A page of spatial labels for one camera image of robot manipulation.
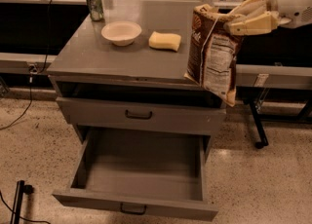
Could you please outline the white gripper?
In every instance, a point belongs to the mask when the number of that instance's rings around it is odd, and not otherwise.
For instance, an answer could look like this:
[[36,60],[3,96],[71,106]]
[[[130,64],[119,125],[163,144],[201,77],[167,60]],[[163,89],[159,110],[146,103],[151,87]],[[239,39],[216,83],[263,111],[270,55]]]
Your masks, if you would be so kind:
[[268,12],[268,1],[245,0],[231,10],[230,15],[256,17],[233,19],[224,25],[224,29],[231,35],[247,36],[270,33],[279,23],[285,28],[298,28],[312,23],[312,0],[275,0],[279,14]]

